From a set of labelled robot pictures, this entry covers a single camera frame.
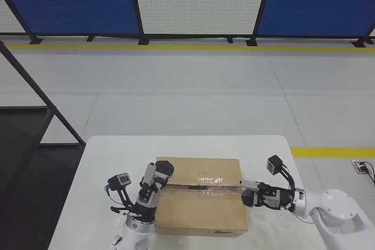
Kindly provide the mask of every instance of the black shelf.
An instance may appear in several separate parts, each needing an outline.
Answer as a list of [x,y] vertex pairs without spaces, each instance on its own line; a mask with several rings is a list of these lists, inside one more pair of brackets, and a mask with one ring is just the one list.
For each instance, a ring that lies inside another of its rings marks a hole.
[[[0,250],[47,249],[86,143],[0,40],[46,106],[0,107]],[[77,143],[41,144],[56,116]]]
[[0,214],[53,116],[46,106],[0,107]]
[[48,248],[83,149],[79,144],[39,146],[0,222],[0,249]]

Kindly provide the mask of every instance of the power outlet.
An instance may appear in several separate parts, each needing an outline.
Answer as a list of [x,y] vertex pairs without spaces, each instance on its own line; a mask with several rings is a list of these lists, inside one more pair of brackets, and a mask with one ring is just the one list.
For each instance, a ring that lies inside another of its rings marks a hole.
[[[368,166],[364,163],[364,161],[357,161],[357,160],[351,160],[351,164],[356,170],[358,174],[367,174],[365,171],[361,170],[361,167],[366,167]],[[369,174],[372,174],[372,170],[368,168]]]

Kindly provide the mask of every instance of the white table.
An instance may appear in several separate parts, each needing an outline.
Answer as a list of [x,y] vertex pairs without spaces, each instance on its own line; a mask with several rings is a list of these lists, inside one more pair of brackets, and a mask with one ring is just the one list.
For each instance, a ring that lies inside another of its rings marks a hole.
[[[288,187],[279,174],[266,169],[267,159],[277,154],[289,168],[296,187],[302,188],[297,167],[282,136],[94,136],[88,142],[62,210],[49,250],[106,249],[122,235],[114,203],[103,188],[115,174],[129,173],[127,191],[134,201],[147,164],[158,156],[236,158],[244,179]],[[265,207],[247,209],[249,231],[237,238],[151,236],[151,249],[325,249],[313,224],[304,224],[287,211]]]

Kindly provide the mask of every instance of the blue partition panel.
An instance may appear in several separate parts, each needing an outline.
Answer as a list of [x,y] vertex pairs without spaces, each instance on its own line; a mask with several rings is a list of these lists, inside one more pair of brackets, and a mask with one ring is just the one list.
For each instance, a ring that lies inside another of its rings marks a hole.
[[137,34],[132,0],[12,0],[33,33]]
[[363,36],[375,0],[267,0],[259,35]]

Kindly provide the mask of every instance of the cardboard box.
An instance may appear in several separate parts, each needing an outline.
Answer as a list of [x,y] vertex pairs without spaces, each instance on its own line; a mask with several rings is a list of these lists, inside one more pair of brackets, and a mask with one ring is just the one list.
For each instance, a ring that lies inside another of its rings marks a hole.
[[156,233],[238,237],[248,230],[237,159],[159,157],[174,165],[161,193]]

